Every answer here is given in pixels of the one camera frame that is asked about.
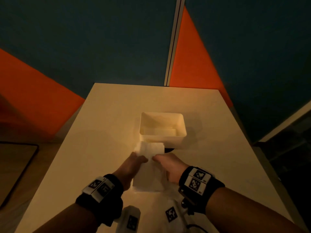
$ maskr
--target hand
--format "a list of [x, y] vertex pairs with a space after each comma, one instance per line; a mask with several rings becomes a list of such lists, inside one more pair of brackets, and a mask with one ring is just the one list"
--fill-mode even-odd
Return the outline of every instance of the hand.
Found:
[[173, 153], [157, 154], [152, 157], [153, 161], [159, 162], [167, 171], [168, 180], [178, 185], [179, 179], [186, 168], [189, 167]]
[[131, 186], [131, 180], [138, 173], [142, 163], [147, 163], [148, 159], [145, 156], [137, 156], [132, 152], [123, 164], [113, 173], [122, 183], [124, 191]]

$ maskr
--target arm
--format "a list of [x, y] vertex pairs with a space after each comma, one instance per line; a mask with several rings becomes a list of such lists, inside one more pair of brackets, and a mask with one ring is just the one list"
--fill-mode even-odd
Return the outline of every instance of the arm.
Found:
[[[189, 165], [172, 153], [152, 158], [166, 169], [168, 180], [179, 183]], [[277, 212], [228, 188], [218, 188], [208, 200], [206, 216], [220, 232], [303, 232]]]
[[[140, 165], [147, 161], [145, 156], [137, 156], [133, 152], [113, 173], [121, 181], [124, 190], [130, 188], [131, 180], [137, 174]], [[34, 233], [92, 233], [97, 231], [97, 227], [98, 223], [91, 211], [78, 204], [72, 204], [39, 227]]]

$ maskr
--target white plastic bin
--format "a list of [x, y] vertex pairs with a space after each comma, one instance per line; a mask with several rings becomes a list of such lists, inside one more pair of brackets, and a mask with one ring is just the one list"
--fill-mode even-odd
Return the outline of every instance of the white plastic bin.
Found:
[[162, 142], [166, 148], [178, 148], [187, 135], [184, 117], [177, 113], [142, 112], [140, 141]]

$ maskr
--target white paper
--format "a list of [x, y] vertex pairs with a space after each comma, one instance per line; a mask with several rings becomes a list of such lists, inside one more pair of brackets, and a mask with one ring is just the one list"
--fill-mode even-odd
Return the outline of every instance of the white paper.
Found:
[[144, 155], [147, 163], [143, 163], [133, 180], [135, 191], [159, 192], [164, 190], [163, 181], [166, 180], [165, 171], [162, 166], [151, 158], [156, 154], [164, 154], [163, 143], [148, 143], [140, 141], [134, 152]]

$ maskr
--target black cable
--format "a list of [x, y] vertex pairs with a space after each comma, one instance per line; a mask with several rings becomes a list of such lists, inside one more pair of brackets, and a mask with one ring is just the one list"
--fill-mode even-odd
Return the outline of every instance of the black cable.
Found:
[[204, 231], [205, 233], [208, 233], [208, 231], [204, 230], [202, 227], [196, 225], [196, 224], [189, 224], [189, 225], [186, 225], [187, 229], [189, 229], [190, 227], [197, 227], [199, 229], [201, 229], [202, 231]]

